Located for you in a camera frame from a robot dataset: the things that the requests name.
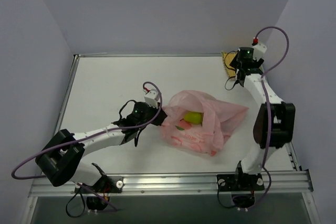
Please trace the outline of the pink plastic bag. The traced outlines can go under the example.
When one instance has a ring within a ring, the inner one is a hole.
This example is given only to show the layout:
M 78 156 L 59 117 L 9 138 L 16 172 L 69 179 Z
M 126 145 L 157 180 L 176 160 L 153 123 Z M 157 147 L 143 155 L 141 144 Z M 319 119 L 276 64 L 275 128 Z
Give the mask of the pink plastic bag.
M 161 125 L 161 134 L 167 143 L 210 156 L 223 148 L 248 112 L 246 106 L 195 90 L 175 94 L 162 109 L 167 118 Z M 183 117 L 189 111 L 203 113 L 202 124 L 185 122 Z

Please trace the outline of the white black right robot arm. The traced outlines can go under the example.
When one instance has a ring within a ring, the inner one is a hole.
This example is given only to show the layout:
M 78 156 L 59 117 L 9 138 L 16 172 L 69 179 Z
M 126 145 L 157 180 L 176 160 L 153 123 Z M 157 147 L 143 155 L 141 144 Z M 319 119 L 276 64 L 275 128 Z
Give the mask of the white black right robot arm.
M 254 57 L 253 47 L 240 47 L 229 64 L 236 72 L 236 84 L 245 88 L 259 106 L 253 127 L 252 145 L 240 161 L 241 169 L 233 175 L 236 187 L 244 189 L 252 182 L 269 158 L 293 136 L 296 108 L 275 94 L 261 70 L 264 60 Z

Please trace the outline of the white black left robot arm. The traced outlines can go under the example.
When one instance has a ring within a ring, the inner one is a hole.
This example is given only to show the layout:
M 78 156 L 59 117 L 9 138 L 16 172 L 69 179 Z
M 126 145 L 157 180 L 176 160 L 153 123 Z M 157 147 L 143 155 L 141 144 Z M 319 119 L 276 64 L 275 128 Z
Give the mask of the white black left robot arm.
M 44 147 L 44 154 L 35 162 L 55 187 L 66 182 L 81 183 L 94 192 L 100 192 L 111 179 L 95 163 L 87 164 L 82 158 L 101 149 L 139 141 L 147 125 L 162 125 L 167 115 L 159 106 L 153 108 L 145 102 L 134 102 L 132 112 L 120 116 L 107 127 L 83 133 L 58 131 Z

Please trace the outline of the green fake pear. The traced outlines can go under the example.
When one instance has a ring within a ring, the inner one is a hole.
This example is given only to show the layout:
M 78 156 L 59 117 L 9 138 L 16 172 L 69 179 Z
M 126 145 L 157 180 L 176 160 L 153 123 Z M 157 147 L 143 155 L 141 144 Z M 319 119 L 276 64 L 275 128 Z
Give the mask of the green fake pear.
M 189 111 L 184 115 L 183 120 L 190 124 L 200 125 L 203 121 L 203 113 Z

